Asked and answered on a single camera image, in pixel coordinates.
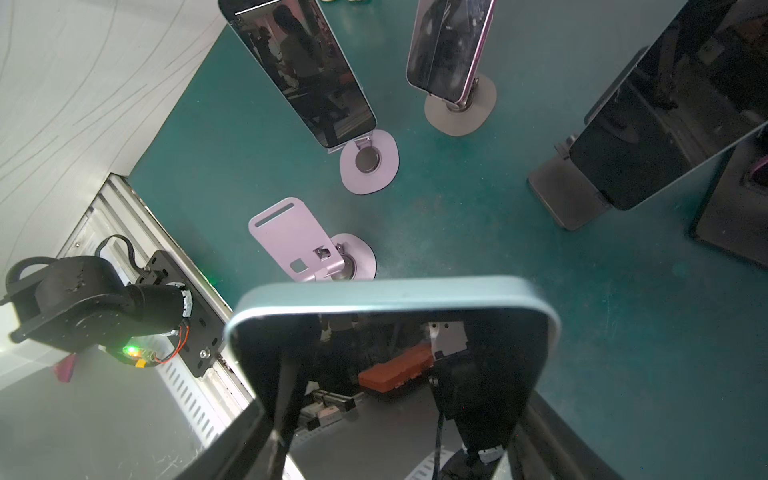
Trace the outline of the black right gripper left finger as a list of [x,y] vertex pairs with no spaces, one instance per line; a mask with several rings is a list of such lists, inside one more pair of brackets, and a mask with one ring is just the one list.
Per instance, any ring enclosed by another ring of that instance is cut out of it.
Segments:
[[280,479],[278,452],[273,422],[254,400],[176,479]]

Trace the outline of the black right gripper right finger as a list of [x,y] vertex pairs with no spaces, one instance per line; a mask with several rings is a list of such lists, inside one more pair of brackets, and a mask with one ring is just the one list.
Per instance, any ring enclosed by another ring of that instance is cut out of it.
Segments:
[[538,392],[532,393],[509,447],[514,479],[622,479]]

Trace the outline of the phone with light green frame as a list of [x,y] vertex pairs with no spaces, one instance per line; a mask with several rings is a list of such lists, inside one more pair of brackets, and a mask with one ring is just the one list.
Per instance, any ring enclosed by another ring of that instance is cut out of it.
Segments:
[[226,338],[265,409],[283,473],[306,388],[346,383],[382,395],[427,379],[440,423],[462,448],[438,479],[490,479],[557,345],[561,321],[529,281],[510,276],[273,284],[246,294]]

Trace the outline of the phone with dark frame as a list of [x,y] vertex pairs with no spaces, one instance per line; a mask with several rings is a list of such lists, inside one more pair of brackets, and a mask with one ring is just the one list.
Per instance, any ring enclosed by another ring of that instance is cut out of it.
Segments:
[[570,159],[630,210],[766,122],[766,2],[688,1],[610,87]]

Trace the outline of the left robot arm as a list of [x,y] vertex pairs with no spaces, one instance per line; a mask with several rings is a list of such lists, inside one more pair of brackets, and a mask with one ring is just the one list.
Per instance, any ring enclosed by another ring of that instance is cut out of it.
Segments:
[[163,365],[180,354],[191,336],[192,290],[183,282],[123,283],[101,256],[112,239],[125,243],[136,273],[156,273],[138,266],[132,242],[120,234],[103,240],[90,256],[22,259],[8,270],[1,299],[18,318],[8,334],[12,343],[35,341],[70,354],[97,345],[137,368]]

